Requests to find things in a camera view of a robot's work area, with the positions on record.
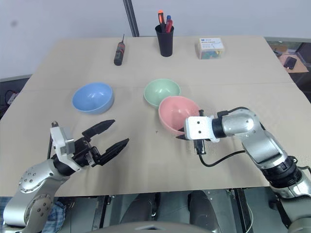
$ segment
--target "beige tabletop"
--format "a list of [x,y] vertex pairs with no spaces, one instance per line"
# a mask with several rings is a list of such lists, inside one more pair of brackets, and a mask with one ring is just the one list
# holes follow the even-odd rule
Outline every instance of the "beige tabletop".
[[[246,154],[207,168],[194,154],[192,142],[168,133],[157,110],[143,99],[144,86],[160,77],[178,82],[182,95],[207,114],[249,107],[289,155],[296,156],[301,166],[310,164],[311,105],[265,40],[224,36],[223,58],[199,60],[194,50],[197,39],[175,37],[173,56],[164,58],[159,55],[156,38],[127,38],[121,67],[113,65],[116,38],[58,43],[0,121],[0,196],[12,196],[20,175],[46,159],[53,120],[68,126],[78,139],[83,130],[99,121],[115,119],[106,132],[91,141],[100,152],[130,138],[127,147],[106,165],[73,174],[58,196],[268,185]],[[113,87],[113,106],[101,115],[76,111],[71,106],[74,91],[94,81]],[[233,137],[206,143],[206,148],[204,159],[211,163],[242,147]]]

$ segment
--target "cell phone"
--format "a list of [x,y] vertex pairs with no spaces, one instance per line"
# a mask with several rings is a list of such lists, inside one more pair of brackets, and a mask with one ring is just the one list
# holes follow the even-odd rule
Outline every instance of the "cell phone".
[[286,58],[286,61],[284,63],[284,67],[287,69],[293,69],[296,64],[297,59],[293,57]]

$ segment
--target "pen cup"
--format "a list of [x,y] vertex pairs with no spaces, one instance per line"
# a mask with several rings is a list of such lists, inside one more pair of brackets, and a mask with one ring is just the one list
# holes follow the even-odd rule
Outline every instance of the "pen cup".
[[161,26],[157,25],[155,27],[157,39],[159,41],[160,53],[163,57],[169,57],[173,53],[173,32],[174,27],[172,26],[171,32],[163,33],[161,31]]

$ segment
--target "pink bowl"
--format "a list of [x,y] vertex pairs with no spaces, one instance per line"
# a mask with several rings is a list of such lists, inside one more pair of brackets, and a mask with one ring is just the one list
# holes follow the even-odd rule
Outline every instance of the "pink bowl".
[[199,106],[183,96],[166,97],[159,106],[159,117],[162,125],[175,135],[182,135],[178,131],[184,127],[187,117],[199,116]]

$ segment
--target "screwdriver handle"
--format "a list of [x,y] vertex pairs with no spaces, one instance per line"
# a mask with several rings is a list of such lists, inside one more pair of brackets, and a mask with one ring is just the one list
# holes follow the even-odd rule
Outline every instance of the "screwdriver handle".
[[124,51],[125,51],[125,44],[123,42],[119,42],[116,50],[115,59],[113,61],[116,66],[122,65]]

